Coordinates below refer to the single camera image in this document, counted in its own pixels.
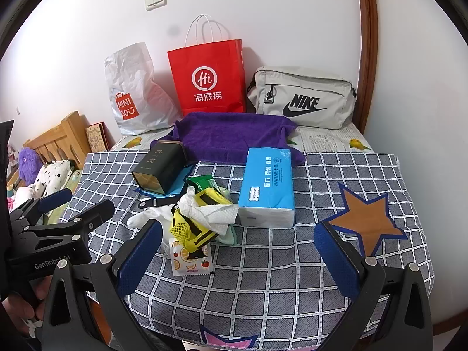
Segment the person's left hand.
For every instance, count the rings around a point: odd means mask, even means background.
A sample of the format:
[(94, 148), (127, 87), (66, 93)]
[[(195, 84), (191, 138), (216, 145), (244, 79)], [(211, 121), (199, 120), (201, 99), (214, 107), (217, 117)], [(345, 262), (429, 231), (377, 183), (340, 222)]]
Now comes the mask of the person's left hand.
[(52, 276), (46, 276), (35, 287), (35, 294), (40, 301), (40, 305), (36, 309), (22, 299), (21, 296), (15, 294), (9, 295), (1, 302), (15, 327), (26, 336), (29, 335), (29, 328), (25, 321), (34, 318), (42, 320), (44, 317), (44, 301), (48, 295), (51, 280)]

